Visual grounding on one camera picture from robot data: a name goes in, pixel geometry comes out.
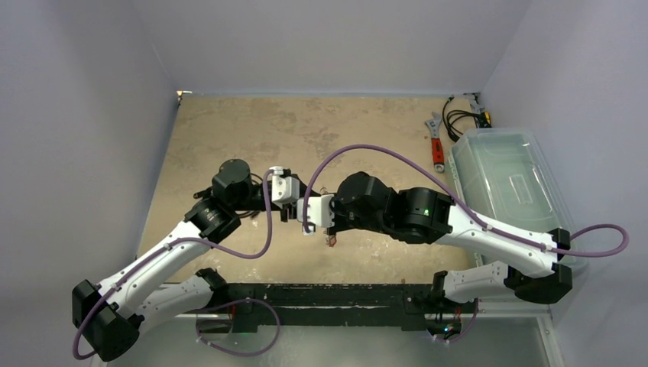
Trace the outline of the metal key organizer ring plate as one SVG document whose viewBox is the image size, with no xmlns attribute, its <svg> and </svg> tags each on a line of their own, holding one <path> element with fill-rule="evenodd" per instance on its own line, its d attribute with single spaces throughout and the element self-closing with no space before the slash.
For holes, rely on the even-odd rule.
<svg viewBox="0 0 648 367">
<path fill-rule="evenodd" d="M 322 195 L 329 194 L 329 191 L 326 187 L 321 187 L 319 191 Z M 326 244 L 328 247 L 333 248 L 337 243 L 336 235 L 330 235 L 328 229 L 325 231 L 326 234 Z"/>
</svg>

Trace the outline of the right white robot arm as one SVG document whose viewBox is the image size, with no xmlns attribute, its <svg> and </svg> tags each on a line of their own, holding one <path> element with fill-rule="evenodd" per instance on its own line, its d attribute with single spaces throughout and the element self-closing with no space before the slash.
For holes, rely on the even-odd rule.
<svg viewBox="0 0 648 367">
<path fill-rule="evenodd" d="M 572 269 L 557 254 L 570 245 L 564 229 L 529 232 L 498 221 L 493 228 L 482 226 L 480 216 L 471 218 L 446 194 L 425 187 L 396 191 L 365 172 L 344 179 L 327 209 L 332 234 L 366 230 L 408 245 L 449 245 L 490 257 L 486 265 L 435 273 L 429 301 L 440 311 L 509 294 L 555 304 L 572 289 Z"/>
</svg>

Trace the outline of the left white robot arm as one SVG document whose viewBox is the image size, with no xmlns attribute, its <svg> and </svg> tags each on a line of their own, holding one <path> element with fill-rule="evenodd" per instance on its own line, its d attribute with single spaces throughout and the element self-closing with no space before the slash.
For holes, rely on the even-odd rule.
<svg viewBox="0 0 648 367">
<path fill-rule="evenodd" d="M 74 287 L 74 359 L 98 356 L 104 362 L 112 361 L 128 351 L 143 332 L 169 318 L 190 310 L 205 308 L 217 313 L 225 308 L 228 292 L 213 269 L 175 287 L 162 290 L 160 286 L 208 251 L 245 260 L 261 258 L 273 238 L 272 212 L 295 209 L 305 196 L 317 195 L 310 183 L 302 182 L 286 167 L 270 167 L 258 181 L 252 177 L 245 161 L 225 161 L 210 186 L 195 193 L 196 203 L 189 212 L 153 248 L 97 284 L 84 280 Z M 253 253 L 222 244 L 241 225 L 242 211 L 266 216 L 265 242 Z"/>
</svg>

